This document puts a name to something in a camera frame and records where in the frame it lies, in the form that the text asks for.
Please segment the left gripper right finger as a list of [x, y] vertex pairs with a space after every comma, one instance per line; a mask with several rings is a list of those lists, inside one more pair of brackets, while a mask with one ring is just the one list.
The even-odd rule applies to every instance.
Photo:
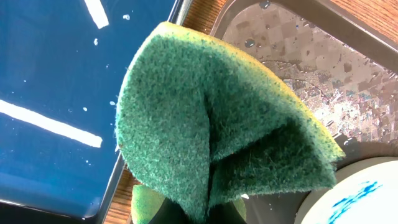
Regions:
[[207, 224], [244, 224], [233, 202], [218, 204], [209, 211]]

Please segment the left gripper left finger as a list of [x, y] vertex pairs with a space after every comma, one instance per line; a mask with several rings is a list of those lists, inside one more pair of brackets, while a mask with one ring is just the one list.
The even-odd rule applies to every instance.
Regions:
[[154, 215], [154, 224], [191, 224], [179, 204], [165, 198], [157, 213]]

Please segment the green and yellow sponge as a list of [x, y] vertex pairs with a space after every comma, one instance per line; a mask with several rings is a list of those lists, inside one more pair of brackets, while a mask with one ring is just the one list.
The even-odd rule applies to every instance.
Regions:
[[190, 223], [243, 194], [335, 185], [344, 152], [271, 70], [201, 32], [160, 23], [135, 54], [116, 107], [133, 176]]

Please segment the white plate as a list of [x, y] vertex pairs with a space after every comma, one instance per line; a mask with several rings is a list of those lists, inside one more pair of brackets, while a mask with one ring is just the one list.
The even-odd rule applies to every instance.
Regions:
[[310, 192], [294, 223], [397, 224], [396, 170], [396, 157], [365, 159], [338, 170], [338, 183]]

